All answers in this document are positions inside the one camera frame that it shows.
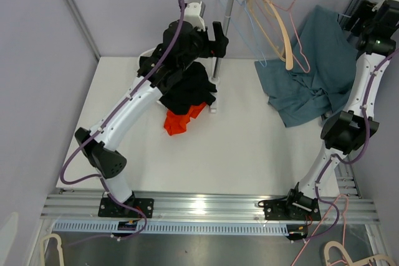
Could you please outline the beige wooden hanger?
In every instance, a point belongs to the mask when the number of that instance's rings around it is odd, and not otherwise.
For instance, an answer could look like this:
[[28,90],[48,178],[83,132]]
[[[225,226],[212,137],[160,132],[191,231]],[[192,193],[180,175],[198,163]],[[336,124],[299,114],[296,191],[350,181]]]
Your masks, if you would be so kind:
[[[294,67],[294,56],[292,52],[292,46],[290,42],[290,37],[284,21],[278,12],[278,8],[274,3],[274,0],[246,0],[247,8],[249,10],[249,15],[253,18],[261,34],[268,41],[271,49],[277,55],[277,58],[284,63],[285,69],[291,71]],[[262,13],[265,20],[274,29],[276,33],[280,35],[282,40],[282,47],[278,47],[272,39],[269,37],[265,28],[257,17],[255,8]]]

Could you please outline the black t shirt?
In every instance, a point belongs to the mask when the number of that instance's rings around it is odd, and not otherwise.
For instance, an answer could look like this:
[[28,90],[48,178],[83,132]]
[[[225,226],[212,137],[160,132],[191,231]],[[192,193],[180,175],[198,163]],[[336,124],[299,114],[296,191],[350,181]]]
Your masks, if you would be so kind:
[[192,106],[213,104],[216,92],[216,85],[209,81],[205,66],[193,62],[182,79],[160,98],[160,103],[175,115],[186,115]]

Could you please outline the grey blue t shirt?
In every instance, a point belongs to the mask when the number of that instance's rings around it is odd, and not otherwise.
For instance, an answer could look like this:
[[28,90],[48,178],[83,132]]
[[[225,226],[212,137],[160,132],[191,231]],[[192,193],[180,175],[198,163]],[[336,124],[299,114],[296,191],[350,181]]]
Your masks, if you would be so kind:
[[254,64],[268,103],[287,128],[339,112],[349,99],[357,50],[347,41],[338,17],[322,6],[308,14],[293,47],[292,70],[279,59]]

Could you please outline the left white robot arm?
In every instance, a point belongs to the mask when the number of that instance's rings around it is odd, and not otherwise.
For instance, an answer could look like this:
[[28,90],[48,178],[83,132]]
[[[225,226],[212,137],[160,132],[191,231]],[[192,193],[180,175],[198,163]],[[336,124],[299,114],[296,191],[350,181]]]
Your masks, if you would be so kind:
[[134,210],[134,193],[123,174],[127,159],[117,149],[135,122],[155,102],[176,116],[188,116],[215,102],[216,86],[198,62],[226,53],[229,40],[222,24],[214,21],[213,31],[215,39],[210,40],[207,29],[187,21],[172,22],[162,42],[139,57],[136,78],[112,110],[90,129],[75,132],[80,150],[99,173],[119,216],[127,217]]

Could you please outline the pink wire hanger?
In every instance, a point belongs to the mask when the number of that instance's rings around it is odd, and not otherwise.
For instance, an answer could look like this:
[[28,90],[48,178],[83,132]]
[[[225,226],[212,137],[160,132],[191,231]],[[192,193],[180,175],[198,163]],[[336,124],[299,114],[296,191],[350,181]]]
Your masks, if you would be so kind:
[[[299,38],[299,35],[298,35],[298,32],[297,32],[296,26],[294,24],[294,20],[292,18],[292,8],[294,7],[294,4],[296,3],[296,0],[293,0],[291,2],[291,5],[287,9],[284,9],[283,7],[280,7],[280,6],[276,5],[276,4],[274,4],[272,0],[254,0],[254,3],[256,4],[257,8],[262,13],[262,15],[266,18],[267,23],[272,26],[272,28],[274,29],[275,32],[277,32],[277,29],[270,22],[269,16],[273,17],[277,21],[277,23],[279,25],[279,28],[280,28],[280,31],[281,31],[281,41],[283,41],[283,44],[284,44],[283,48],[281,50],[279,50],[278,46],[276,46],[272,42],[272,40],[266,34],[264,28],[262,27],[262,25],[259,22],[259,20],[257,19],[257,17],[254,16],[254,20],[256,21],[257,26],[260,28],[262,34],[264,35],[264,37],[268,41],[268,43],[271,46],[272,50],[279,57],[279,59],[286,64],[286,70],[288,70],[288,71],[292,70],[294,68],[294,61],[296,61],[297,65],[302,69],[303,73],[305,73],[305,74],[309,73],[310,72],[310,64],[309,64],[309,61],[307,60],[307,57],[302,52],[302,44],[301,44],[301,41],[300,41],[300,38]],[[279,15],[278,11],[276,10],[276,7],[289,13],[289,17],[290,17],[290,20],[291,20],[292,28],[294,30],[295,37],[297,39],[297,45],[299,46],[299,53],[303,57],[306,65],[307,65],[307,69],[305,69],[302,66],[300,61],[293,54],[292,46],[291,46],[291,42],[289,41],[289,35],[287,33],[286,26],[285,26],[283,20],[281,19],[281,16]]]

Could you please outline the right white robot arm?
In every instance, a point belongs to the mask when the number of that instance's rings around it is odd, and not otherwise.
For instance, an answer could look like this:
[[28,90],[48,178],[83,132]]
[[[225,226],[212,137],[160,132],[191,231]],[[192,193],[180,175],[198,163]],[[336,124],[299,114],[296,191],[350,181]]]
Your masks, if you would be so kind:
[[320,192],[335,167],[352,151],[364,152],[378,130],[374,102],[390,59],[398,53],[392,38],[398,30],[398,0],[363,0],[345,29],[358,39],[355,80],[343,110],[322,128],[323,144],[311,169],[287,195],[284,213],[291,219],[318,210]]

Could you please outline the orange t shirt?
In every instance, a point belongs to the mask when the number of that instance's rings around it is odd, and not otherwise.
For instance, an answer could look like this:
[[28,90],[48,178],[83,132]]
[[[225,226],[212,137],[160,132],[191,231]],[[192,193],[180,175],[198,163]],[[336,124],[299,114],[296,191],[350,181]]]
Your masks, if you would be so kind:
[[185,133],[188,123],[192,119],[196,119],[206,106],[205,102],[200,105],[192,105],[185,115],[176,115],[168,110],[163,125],[164,129],[170,136]]

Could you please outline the light blue wire hanger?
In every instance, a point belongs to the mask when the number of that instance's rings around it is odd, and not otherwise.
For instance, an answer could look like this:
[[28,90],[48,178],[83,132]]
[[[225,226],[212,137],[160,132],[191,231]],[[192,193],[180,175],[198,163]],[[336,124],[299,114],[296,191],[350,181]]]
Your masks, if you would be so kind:
[[[224,8],[228,8],[230,0],[218,0],[219,4]],[[266,55],[261,45],[261,39],[257,33],[254,24],[254,18],[249,12],[247,0],[233,0],[231,5],[231,15],[228,17],[229,25],[232,25],[251,53],[251,57],[260,63],[261,67],[267,66]]]

